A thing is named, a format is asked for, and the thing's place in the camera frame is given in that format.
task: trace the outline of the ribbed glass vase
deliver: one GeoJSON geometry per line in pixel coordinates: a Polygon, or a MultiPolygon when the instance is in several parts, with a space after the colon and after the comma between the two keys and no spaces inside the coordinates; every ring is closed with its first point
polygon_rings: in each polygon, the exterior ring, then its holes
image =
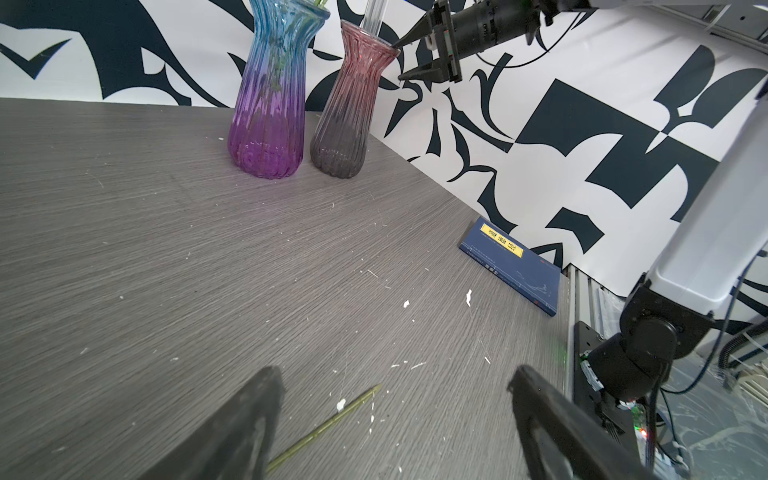
{"type": "Polygon", "coordinates": [[[296,172],[304,155],[306,51],[330,13],[305,0],[251,0],[255,37],[227,147],[262,178],[296,172]]]}
{"type": "Polygon", "coordinates": [[[354,177],[366,159],[382,71],[398,50],[342,20],[344,62],[310,144],[312,163],[328,175],[354,177]]]}

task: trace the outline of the green plant stem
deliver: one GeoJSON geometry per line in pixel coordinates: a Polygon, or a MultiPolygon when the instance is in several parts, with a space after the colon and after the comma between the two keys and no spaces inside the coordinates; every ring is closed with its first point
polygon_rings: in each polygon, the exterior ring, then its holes
{"type": "Polygon", "coordinates": [[[321,436],[326,430],[330,429],[335,424],[339,423],[341,419],[346,417],[348,414],[354,412],[363,403],[371,399],[376,394],[376,392],[378,392],[381,388],[382,386],[380,383],[377,386],[373,387],[372,389],[368,390],[367,392],[363,393],[361,396],[357,397],[357,399],[355,399],[354,402],[350,403],[345,409],[342,409],[341,412],[336,413],[334,416],[327,419],[321,426],[311,431],[309,435],[305,436],[304,438],[300,439],[298,442],[291,445],[290,448],[288,448],[285,452],[279,454],[277,457],[275,457],[274,460],[272,460],[266,466],[266,473],[270,474],[271,472],[273,472],[275,469],[277,469],[277,467],[281,466],[288,458],[291,458],[292,456],[294,456],[299,450],[303,449],[314,439],[321,436]]]}

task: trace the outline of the book cover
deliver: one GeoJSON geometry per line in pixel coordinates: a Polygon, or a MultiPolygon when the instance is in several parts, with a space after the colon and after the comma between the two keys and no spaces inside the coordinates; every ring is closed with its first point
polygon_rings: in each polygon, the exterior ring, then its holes
{"type": "Polygon", "coordinates": [[[485,218],[478,218],[458,248],[548,315],[558,312],[560,269],[485,218]]]}

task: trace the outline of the gray wooden table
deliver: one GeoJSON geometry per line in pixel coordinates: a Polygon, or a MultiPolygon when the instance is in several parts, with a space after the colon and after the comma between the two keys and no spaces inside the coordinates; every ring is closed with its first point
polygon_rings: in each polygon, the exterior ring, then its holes
{"type": "Polygon", "coordinates": [[[563,388],[568,280],[548,317],[372,138],[351,180],[251,177],[231,115],[0,100],[0,478],[135,478],[265,365],[274,455],[383,383],[272,478],[525,478],[505,387],[563,388]]]}

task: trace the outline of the white backdrop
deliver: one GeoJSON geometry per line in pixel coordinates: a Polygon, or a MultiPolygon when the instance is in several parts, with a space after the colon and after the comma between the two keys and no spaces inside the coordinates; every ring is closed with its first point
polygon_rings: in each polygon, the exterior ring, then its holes
{"type": "MultiPolygon", "coordinates": [[[[94,1],[70,23],[59,4],[0,6],[0,96],[234,105],[248,0],[94,1]]],[[[384,30],[405,34],[428,4],[390,0],[384,30]]],[[[308,108],[322,107],[341,66],[339,19],[359,21],[365,2],[326,7],[308,108]]],[[[384,72],[371,132],[526,246],[623,296],[727,151],[768,58],[644,8],[579,15],[558,15],[541,45],[487,50],[491,65],[462,60],[458,84],[398,81],[430,55],[406,46],[402,67],[384,72]]],[[[757,270],[749,278],[765,286],[757,270]]],[[[766,291],[744,292],[768,304],[766,291]]]]}

